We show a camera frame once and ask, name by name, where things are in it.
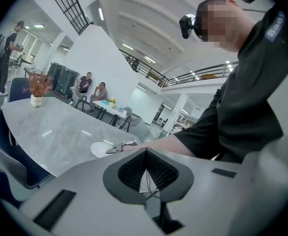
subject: standing person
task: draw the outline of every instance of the standing person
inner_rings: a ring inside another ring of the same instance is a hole
[[[86,93],[88,91],[89,86],[91,85],[91,83],[93,82],[91,79],[92,73],[88,72],[86,74],[86,76],[82,76],[79,80],[79,82],[77,83],[77,90],[79,93]],[[69,105],[73,104],[73,98],[71,98]]]
[[[23,48],[14,46],[17,33],[24,29],[25,22],[19,21],[15,28],[10,32],[9,36],[6,39],[5,50],[2,57],[0,57],[0,96],[8,95],[8,92],[5,92],[5,84],[8,77],[8,65],[11,51],[21,52]]]
[[[281,126],[267,99],[288,74],[288,19],[277,6],[256,24],[237,5],[206,0],[196,12],[194,31],[203,41],[238,53],[238,66],[217,90],[195,125],[181,132],[117,151],[151,147],[225,162],[242,163],[282,137]]]
[[[107,100],[108,99],[108,91],[105,88],[105,83],[101,82],[98,87],[95,89],[95,93],[90,96],[90,111],[89,114],[92,114],[95,111],[94,100]]]

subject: white vase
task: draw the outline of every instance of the white vase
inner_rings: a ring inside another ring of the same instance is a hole
[[[35,97],[33,94],[31,94],[30,104],[34,108],[41,107],[42,106],[42,100],[43,100],[43,97]]]

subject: white plate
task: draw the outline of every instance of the white plate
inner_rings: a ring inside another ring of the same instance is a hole
[[[94,154],[96,157],[101,158],[101,157],[108,156],[109,154],[106,154],[106,151],[111,148],[113,147],[107,143],[98,142],[98,143],[92,144],[90,147],[90,150],[91,150],[91,153]]]

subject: black railing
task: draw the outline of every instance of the black railing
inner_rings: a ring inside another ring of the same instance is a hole
[[[208,80],[215,78],[228,77],[232,69],[238,64],[237,61],[228,64],[219,64],[203,69],[199,69],[193,72],[189,72],[178,77],[169,79],[165,87],[173,86],[177,84],[183,84],[187,82],[193,82],[198,80]]]
[[[164,75],[162,75],[161,73],[159,73],[158,71],[150,67],[149,65],[143,63],[142,61],[139,61],[137,58],[135,58],[131,54],[128,54],[122,51],[121,49],[119,50],[121,51],[121,53],[123,54],[127,62],[129,63],[133,71],[144,75],[147,79],[152,80],[161,88],[167,85],[168,79]]]
[[[55,2],[80,35],[87,28],[89,22],[78,0],[55,0]]]

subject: logo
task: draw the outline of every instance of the logo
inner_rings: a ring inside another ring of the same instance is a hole
[[[270,26],[270,28],[266,31],[265,33],[265,37],[273,42],[274,39],[276,38],[276,36],[278,35],[278,33],[281,31],[281,28],[283,27],[284,23],[285,23],[285,14],[280,11],[277,14],[277,17],[275,19],[275,21],[273,22],[273,24]]]

